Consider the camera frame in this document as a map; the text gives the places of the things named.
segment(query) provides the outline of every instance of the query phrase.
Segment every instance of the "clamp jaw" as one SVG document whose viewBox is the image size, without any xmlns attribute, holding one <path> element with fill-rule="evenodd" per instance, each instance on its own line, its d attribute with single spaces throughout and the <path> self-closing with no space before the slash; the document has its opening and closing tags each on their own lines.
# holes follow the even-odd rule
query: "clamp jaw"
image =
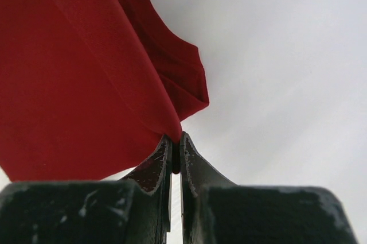
<svg viewBox="0 0 367 244">
<path fill-rule="evenodd" d="M 1 244 L 166 244 L 171 174 L 181 173 L 184 244 L 357 243 L 323 188 L 243 187 L 183 133 L 119 181 L 22 182 L 0 193 Z"/>
</svg>

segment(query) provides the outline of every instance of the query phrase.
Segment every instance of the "red flag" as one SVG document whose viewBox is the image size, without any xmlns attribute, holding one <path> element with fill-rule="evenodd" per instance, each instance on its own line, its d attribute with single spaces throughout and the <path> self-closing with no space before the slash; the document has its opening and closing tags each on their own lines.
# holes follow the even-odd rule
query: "red flag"
<svg viewBox="0 0 367 244">
<path fill-rule="evenodd" d="M 209 103 L 195 46 L 149 0 L 0 0 L 0 165 L 102 179 Z"/>
</svg>

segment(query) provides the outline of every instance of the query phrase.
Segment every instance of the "black clamp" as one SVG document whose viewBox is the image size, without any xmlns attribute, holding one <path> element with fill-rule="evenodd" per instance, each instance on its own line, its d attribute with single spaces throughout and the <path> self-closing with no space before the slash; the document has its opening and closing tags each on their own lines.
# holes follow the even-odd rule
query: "black clamp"
<svg viewBox="0 0 367 244">
<path fill-rule="evenodd" d="M 326 189 L 242 187 L 183 133 L 119 181 L 23 182 L 0 193 L 0 244 L 166 243 L 171 174 L 181 173 L 184 244 L 357 243 Z"/>
</svg>

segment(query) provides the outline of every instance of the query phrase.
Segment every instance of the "white background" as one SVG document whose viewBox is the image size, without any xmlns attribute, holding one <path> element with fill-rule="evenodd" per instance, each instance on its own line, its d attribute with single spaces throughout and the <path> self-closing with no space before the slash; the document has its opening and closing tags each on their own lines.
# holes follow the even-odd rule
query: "white background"
<svg viewBox="0 0 367 244">
<path fill-rule="evenodd" d="M 183 122 L 199 152 L 238 184 L 330 189 L 367 244 L 367 0 L 152 3 L 200 49 L 210 106 Z"/>
</svg>

